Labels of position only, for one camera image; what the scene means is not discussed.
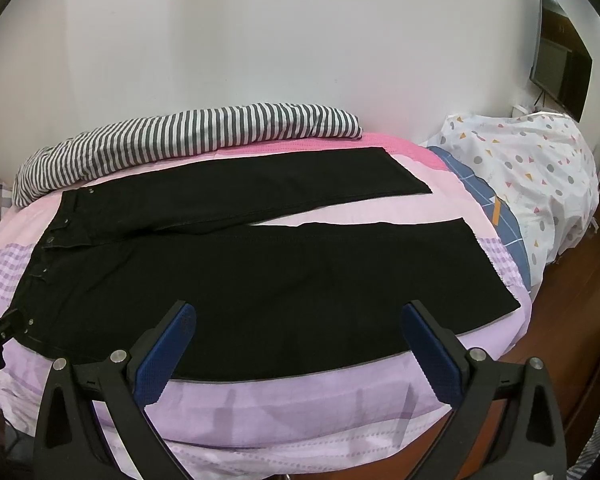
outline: blue plaid fabric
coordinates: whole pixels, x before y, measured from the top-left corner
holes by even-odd
[[[471,168],[459,162],[451,153],[446,152],[437,146],[430,146],[429,149],[439,156],[450,171],[453,171],[464,188],[471,193],[475,201],[480,204],[487,218],[493,218],[495,208],[496,192],[491,189],[479,176],[476,176]],[[507,248],[509,254],[515,261],[522,276],[522,282],[525,284],[526,291],[531,293],[531,273],[529,271],[529,260],[526,257],[525,243],[520,234],[520,225],[518,220],[509,209],[509,206],[500,200],[500,221],[495,226],[496,232]]]

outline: purple checkered pattern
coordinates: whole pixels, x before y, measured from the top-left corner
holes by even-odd
[[[487,253],[491,265],[496,269],[502,282],[507,285],[517,285],[525,288],[518,266],[513,261],[511,254],[499,238],[478,238],[482,250]]]
[[[0,249],[0,298],[11,301],[18,282],[27,268],[35,244],[8,244]]]

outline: orange strip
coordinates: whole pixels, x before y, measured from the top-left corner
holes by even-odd
[[[496,197],[496,202],[494,203],[494,207],[493,207],[493,218],[491,219],[491,223],[493,225],[498,225],[498,222],[500,221],[500,200],[498,199],[498,197]]]

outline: blue gripper pad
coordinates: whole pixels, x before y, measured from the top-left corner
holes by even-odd
[[[462,402],[460,370],[411,303],[402,308],[400,328],[438,400],[458,408]]]
[[[138,406],[144,408],[157,402],[195,331],[196,310],[184,303],[138,366],[134,381]]]

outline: black monitor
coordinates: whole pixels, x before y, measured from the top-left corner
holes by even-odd
[[[589,90],[591,56],[557,0],[540,0],[540,6],[531,81],[579,121]]]

